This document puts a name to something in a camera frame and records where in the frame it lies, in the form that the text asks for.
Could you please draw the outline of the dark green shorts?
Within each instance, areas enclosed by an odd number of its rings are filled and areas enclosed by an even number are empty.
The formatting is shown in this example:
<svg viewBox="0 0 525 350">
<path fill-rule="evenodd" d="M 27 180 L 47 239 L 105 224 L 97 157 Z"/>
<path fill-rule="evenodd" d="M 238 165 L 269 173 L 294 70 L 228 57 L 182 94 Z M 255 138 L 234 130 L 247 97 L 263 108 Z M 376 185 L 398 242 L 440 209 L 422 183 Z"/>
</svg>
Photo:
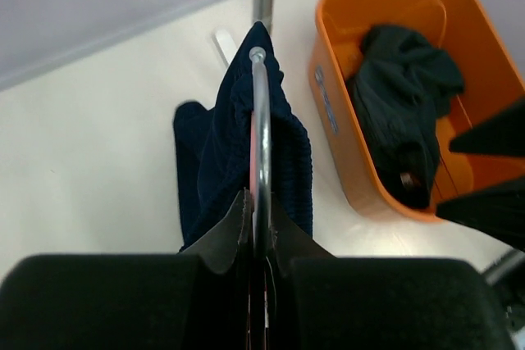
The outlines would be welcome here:
<svg viewBox="0 0 525 350">
<path fill-rule="evenodd" d="M 446 50 L 400 25 L 373 26 L 359 48 L 345 86 L 378 178 L 398 202 L 426 209 L 440 164 L 436 122 L 465 90 L 463 75 Z"/>
</svg>

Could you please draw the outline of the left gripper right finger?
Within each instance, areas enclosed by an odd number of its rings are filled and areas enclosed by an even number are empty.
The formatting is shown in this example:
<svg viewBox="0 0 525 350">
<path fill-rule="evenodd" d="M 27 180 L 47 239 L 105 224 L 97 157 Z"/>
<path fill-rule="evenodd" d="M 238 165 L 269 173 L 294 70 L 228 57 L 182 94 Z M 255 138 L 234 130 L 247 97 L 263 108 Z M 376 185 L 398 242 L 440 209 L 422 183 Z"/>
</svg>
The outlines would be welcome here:
<svg viewBox="0 0 525 350">
<path fill-rule="evenodd" d="M 501 306 L 467 262 L 334 257 L 272 205 L 271 349 L 510 349 Z"/>
</svg>

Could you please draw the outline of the pink hanger with navy shorts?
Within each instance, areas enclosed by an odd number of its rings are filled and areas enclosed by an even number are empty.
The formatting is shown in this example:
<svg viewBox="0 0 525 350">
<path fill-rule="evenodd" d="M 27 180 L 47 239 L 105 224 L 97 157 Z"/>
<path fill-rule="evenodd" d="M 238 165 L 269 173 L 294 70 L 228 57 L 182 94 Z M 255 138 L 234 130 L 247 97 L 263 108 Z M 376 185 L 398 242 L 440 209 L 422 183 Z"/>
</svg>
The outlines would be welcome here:
<svg viewBox="0 0 525 350">
<path fill-rule="evenodd" d="M 253 77 L 253 113 L 250 135 L 249 189 L 253 203 L 253 260 L 250 272 L 249 347 L 267 347 L 266 262 L 272 215 L 271 112 L 266 52 L 249 51 Z"/>
</svg>

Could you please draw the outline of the navy blue shorts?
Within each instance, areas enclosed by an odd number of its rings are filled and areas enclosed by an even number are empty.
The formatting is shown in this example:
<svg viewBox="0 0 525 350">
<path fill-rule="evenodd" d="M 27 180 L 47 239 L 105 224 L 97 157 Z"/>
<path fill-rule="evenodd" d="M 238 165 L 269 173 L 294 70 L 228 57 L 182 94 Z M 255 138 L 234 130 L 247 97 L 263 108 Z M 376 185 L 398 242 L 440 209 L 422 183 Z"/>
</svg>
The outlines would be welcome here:
<svg viewBox="0 0 525 350">
<path fill-rule="evenodd" d="M 250 50 L 262 48 L 270 93 L 272 192 L 288 217 L 313 232 L 313 164 L 307 130 L 293 114 L 284 74 L 270 34 L 257 22 L 246 34 L 220 84 L 213 108 L 189 101 L 176 108 L 173 131 L 180 226 L 188 248 L 228 212 L 236 194 L 249 186 L 253 75 Z"/>
</svg>

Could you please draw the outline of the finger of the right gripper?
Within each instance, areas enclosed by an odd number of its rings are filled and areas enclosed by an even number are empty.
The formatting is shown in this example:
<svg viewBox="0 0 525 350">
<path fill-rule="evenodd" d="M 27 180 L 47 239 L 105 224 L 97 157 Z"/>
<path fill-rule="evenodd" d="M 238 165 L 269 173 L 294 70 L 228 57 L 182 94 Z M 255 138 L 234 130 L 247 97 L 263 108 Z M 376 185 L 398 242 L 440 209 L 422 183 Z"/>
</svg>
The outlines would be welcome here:
<svg viewBox="0 0 525 350">
<path fill-rule="evenodd" d="M 524 98 L 449 143 L 451 152 L 524 157 Z"/>
<path fill-rule="evenodd" d="M 441 202 L 436 215 L 523 250 L 524 180 L 510 180 Z"/>
</svg>

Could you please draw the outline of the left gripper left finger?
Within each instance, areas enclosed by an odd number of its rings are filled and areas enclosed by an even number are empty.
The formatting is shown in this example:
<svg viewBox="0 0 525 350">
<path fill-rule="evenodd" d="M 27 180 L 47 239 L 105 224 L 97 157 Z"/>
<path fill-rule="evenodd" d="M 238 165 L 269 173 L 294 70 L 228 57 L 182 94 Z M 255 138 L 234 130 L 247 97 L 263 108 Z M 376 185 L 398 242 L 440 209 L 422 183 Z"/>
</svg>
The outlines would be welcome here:
<svg viewBox="0 0 525 350">
<path fill-rule="evenodd" d="M 176 254 L 35 255 L 1 284 L 4 349 L 245 349 L 251 198 Z"/>
</svg>

